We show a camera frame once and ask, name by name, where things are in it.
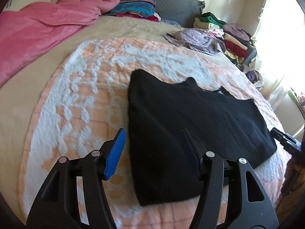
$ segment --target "pink and white bedspread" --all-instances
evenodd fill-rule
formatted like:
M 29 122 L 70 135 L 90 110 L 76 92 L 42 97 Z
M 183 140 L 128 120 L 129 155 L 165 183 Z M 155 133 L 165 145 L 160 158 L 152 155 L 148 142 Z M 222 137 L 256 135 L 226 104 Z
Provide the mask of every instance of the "pink and white bedspread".
M 267 127 L 283 130 L 269 103 L 220 53 L 213 57 L 132 38 L 83 42 L 48 82 L 31 119 L 19 176 L 19 202 L 26 217 L 60 156 L 83 157 L 112 139 L 120 127 L 128 128 L 127 91 L 135 69 L 144 69 L 167 83 L 182 82 L 192 76 L 204 89 L 216 90 L 222 85 L 238 99 L 253 98 Z M 127 140 L 115 175 L 103 182 L 117 227 L 188 228 L 198 197 L 141 207 L 133 187 L 128 152 Z M 274 155 L 255 170 L 273 204 L 279 197 L 289 158 L 278 145 Z M 227 192 L 224 187 L 219 223 L 225 218 Z M 86 222 L 81 195 L 79 207 L 82 221 Z

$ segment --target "white curtain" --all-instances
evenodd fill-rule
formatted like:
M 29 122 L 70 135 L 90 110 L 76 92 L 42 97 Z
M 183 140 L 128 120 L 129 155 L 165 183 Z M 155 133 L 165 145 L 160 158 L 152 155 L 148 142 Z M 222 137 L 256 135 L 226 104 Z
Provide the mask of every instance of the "white curtain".
M 275 110 L 297 78 L 305 84 L 304 13 L 297 1 L 266 0 L 252 39 L 257 49 L 253 67 L 264 81 L 261 93 Z

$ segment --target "red string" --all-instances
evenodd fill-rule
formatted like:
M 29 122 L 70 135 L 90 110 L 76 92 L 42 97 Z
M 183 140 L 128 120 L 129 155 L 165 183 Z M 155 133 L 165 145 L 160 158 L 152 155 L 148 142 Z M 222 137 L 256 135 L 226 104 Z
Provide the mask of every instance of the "red string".
M 256 22 L 260 22 L 260 21 L 257 20 L 257 21 L 254 21 L 254 22 L 251 22 L 251 23 L 248 23 L 248 24 L 235 24 L 235 23 L 229 23 L 229 24 L 227 24 L 227 25 L 249 26 L 249 25 L 251 25 L 251 24 L 253 24 L 253 23 L 256 23 Z

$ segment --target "pink blanket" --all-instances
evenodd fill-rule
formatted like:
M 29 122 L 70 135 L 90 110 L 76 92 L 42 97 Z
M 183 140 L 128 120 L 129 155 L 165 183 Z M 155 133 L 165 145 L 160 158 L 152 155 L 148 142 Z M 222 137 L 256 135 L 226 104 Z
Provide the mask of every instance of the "pink blanket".
M 92 25 L 120 0 L 34 2 L 0 14 L 0 87 L 32 61 Z

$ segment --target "beige sheet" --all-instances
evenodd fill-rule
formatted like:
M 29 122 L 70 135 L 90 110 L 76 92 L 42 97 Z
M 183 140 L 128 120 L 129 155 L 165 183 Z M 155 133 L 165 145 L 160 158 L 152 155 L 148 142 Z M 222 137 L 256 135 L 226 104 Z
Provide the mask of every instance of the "beige sheet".
M 168 43 L 165 33 L 181 28 L 133 18 L 102 16 L 90 26 L 50 50 L 0 89 L 0 192 L 13 212 L 25 222 L 18 204 L 18 176 L 25 135 L 35 106 L 47 82 L 75 48 L 85 40 L 135 37 Z

